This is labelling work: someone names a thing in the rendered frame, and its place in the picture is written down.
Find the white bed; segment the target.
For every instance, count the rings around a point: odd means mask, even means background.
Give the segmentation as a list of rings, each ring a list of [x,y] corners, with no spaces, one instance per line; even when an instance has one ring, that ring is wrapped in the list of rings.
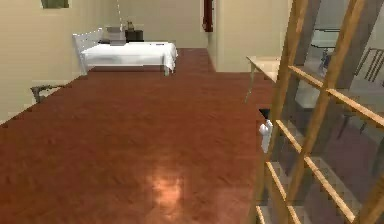
[[[175,71],[178,52],[174,43],[130,42],[122,45],[110,45],[100,43],[102,35],[102,28],[72,35],[79,67],[83,75],[97,66],[162,66],[165,76]]]

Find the pale wooden table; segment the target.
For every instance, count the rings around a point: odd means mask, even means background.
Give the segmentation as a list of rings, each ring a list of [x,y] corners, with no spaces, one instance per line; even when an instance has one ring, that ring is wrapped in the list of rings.
[[[278,57],[247,56],[246,59],[250,63],[250,82],[244,102],[248,101],[248,98],[252,93],[255,74],[261,72],[268,79],[276,82],[280,66],[280,59]]]

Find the dark nightstand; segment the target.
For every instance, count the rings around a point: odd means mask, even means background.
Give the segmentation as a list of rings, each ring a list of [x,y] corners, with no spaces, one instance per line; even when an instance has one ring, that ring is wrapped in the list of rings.
[[[126,42],[143,42],[143,31],[142,30],[126,30],[125,31]]]

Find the dark red door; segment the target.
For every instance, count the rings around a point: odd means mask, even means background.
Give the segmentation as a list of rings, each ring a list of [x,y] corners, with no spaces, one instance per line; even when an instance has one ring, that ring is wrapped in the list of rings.
[[[213,31],[213,0],[203,0],[203,11],[203,30],[210,33]]]

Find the grey pillow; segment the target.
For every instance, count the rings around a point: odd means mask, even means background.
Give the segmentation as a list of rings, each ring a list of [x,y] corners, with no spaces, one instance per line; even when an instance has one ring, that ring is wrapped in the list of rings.
[[[126,44],[125,31],[121,27],[107,27],[106,30],[111,45],[123,46]]]

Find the wooden ladder shelf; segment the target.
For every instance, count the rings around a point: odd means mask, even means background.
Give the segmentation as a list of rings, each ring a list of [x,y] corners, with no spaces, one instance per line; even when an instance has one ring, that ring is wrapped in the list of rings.
[[[384,0],[292,0],[252,224],[384,224],[384,80],[355,71]]]

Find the green framed picture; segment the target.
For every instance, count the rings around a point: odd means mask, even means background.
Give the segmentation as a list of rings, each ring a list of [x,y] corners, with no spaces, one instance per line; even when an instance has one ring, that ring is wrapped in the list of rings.
[[[41,0],[44,9],[61,9],[69,7],[69,0]]]

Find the brown chair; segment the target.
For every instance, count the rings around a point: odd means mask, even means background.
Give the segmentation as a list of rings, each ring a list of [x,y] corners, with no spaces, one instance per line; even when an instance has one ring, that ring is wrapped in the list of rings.
[[[355,75],[374,83],[383,65],[384,49],[369,47],[361,58]]]

